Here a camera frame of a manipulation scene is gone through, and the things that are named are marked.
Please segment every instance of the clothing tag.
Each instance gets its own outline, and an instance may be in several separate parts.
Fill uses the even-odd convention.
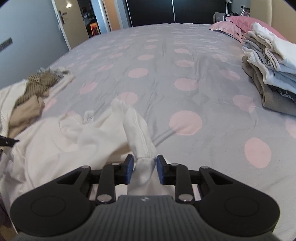
[[[94,122],[94,111],[93,110],[87,110],[84,112],[84,124]]]

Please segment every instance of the beige clothing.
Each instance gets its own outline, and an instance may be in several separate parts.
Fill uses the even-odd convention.
[[[281,96],[277,92],[273,92],[266,84],[264,84],[262,73],[255,65],[248,62],[247,56],[244,56],[242,61],[243,70],[253,79],[255,86],[262,95],[262,105],[267,109],[296,116],[296,104],[287,97]]]
[[[41,115],[44,102],[41,97],[33,95],[25,103],[17,106],[10,117],[8,137],[14,138]]]

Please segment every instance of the striped fabric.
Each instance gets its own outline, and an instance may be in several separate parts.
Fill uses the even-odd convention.
[[[23,96],[17,99],[15,106],[26,102],[33,95],[37,95],[37,97],[43,97],[44,93],[57,83],[56,75],[50,71],[33,74],[27,79],[28,83],[26,91]]]

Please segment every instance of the light switch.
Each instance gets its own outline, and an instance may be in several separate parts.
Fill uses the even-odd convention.
[[[2,50],[4,50],[6,47],[8,47],[9,45],[11,45],[11,44],[12,44],[12,39],[11,38],[5,40],[3,43],[0,44],[0,52]]]

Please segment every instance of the gray bed sheet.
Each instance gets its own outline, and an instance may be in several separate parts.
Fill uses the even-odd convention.
[[[296,237],[296,118],[262,107],[242,70],[241,44],[209,25],[141,26],[93,37],[51,67],[76,79],[42,117],[94,110],[115,97],[144,117],[170,162],[210,166],[272,196],[281,217],[275,234]]]

